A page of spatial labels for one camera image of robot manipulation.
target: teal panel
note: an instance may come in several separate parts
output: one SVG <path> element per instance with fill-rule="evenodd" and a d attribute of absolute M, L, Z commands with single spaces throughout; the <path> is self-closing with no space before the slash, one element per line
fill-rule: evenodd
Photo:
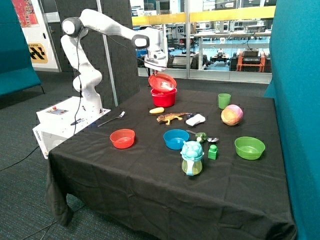
<path fill-rule="evenodd" d="M 0 9 L 0 24 L 19 23 L 16 10 L 11 0 L 0 0 Z"/>
<path fill-rule="evenodd" d="M 320 1 L 277 1 L 271 34 L 274 97 L 298 239 L 319 239 Z"/>
<path fill-rule="evenodd" d="M 30 66 L 29 48 L 20 24 L 0 24 L 0 32 L 0 73 Z"/>
<path fill-rule="evenodd" d="M 0 74 L 0 96 L 28 89 L 40 84 L 41 82 L 32 66 L 4 72 Z"/>

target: pink ball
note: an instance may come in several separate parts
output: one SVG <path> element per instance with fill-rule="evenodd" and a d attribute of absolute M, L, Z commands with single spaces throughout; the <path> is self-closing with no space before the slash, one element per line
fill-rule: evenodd
<path fill-rule="evenodd" d="M 244 112 L 240 107 L 237 105 L 229 105 L 227 106 L 221 113 L 221 119 L 222 121 L 229 125 L 229 126 L 234 126 L 238 124 L 242 117 L 244 115 Z"/>

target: green cup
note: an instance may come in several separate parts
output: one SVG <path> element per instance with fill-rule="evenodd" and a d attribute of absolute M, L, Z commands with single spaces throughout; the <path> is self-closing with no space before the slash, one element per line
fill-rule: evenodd
<path fill-rule="evenodd" d="M 231 95 L 228 93 L 220 93 L 218 95 L 218 104 L 220 109 L 225 109 L 230 103 Z"/>

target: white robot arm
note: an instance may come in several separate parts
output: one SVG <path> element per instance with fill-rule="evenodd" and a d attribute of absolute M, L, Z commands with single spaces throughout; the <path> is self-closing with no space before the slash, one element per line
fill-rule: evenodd
<path fill-rule="evenodd" d="M 144 30 L 134 31 L 129 29 L 110 17 L 91 10 L 85 9 L 80 17 L 69 17 L 62 23 L 62 29 L 66 33 L 61 38 L 61 45 L 71 66 L 80 72 L 73 80 L 74 88 L 85 99 L 83 103 L 87 111 L 94 113 L 102 112 L 100 95 L 95 86 L 102 80 L 102 74 L 89 62 L 81 44 L 78 42 L 88 34 L 89 29 L 107 36 L 122 36 L 131 40 L 136 49 L 147 49 L 144 65 L 155 71 L 164 71 L 167 66 L 166 55 L 161 51 L 161 35 L 156 28 L 147 27 Z"/>

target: yellow railing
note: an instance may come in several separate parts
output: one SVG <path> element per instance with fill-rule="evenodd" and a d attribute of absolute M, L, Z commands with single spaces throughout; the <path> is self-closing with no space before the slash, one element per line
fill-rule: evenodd
<path fill-rule="evenodd" d="M 263 7 L 244 7 L 239 9 L 216 10 L 216 11 L 201 11 L 191 12 L 190 22 L 202 21 L 221 21 L 221 20 L 239 20 L 239 19 L 264 19 L 273 18 L 275 15 L 276 6 Z M 164 14 L 153 16 L 135 16 L 132 18 L 133 26 L 141 25 L 159 25 L 159 24 L 176 24 L 185 23 L 186 14 Z"/>

